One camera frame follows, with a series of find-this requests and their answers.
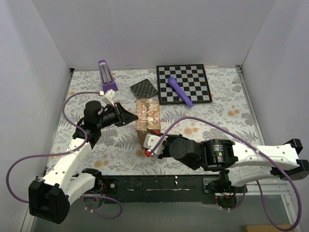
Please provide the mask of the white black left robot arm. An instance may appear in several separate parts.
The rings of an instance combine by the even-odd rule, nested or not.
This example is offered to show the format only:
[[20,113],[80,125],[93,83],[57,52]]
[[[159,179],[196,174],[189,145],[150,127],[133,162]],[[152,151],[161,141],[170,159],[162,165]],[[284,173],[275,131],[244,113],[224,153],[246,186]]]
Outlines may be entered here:
[[99,170],[86,168],[76,178],[73,174],[101,137],[101,129],[111,125],[121,127],[137,119],[137,115],[118,102],[105,107],[98,101],[87,102],[84,116],[79,120],[67,149],[68,154],[41,181],[30,184],[30,214],[60,224],[68,215],[70,206],[84,193],[102,192],[105,185]]

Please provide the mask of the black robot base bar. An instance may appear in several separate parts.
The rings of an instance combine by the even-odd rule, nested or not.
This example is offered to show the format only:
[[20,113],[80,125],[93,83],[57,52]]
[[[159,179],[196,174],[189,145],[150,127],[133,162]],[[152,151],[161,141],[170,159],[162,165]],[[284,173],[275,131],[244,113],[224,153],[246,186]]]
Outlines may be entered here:
[[96,169],[95,185],[87,193],[102,194],[121,203],[217,203],[217,197],[227,197],[235,204],[243,187],[219,187],[219,175],[102,175]]

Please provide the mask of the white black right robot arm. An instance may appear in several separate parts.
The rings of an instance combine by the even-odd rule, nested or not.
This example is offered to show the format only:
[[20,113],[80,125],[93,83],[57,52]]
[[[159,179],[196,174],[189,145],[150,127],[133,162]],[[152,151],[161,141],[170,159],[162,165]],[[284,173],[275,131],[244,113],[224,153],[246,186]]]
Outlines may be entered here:
[[192,170],[219,172],[209,186],[229,192],[262,179],[301,180],[309,175],[309,162],[299,159],[298,140],[279,146],[259,145],[256,150],[231,140],[196,142],[181,135],[168,135],[158,145],[159,158],[174,158]]

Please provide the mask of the brown cardboard express box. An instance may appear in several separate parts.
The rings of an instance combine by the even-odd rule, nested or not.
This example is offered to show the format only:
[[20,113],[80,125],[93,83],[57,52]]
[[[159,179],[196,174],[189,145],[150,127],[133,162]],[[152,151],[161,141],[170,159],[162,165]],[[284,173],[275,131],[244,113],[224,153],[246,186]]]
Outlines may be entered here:
[[156,99],[139,99],[136,101],[136,132],[139,143],[144,148],[145,137],[151,131],[156,134],[161,131],[159,101]]

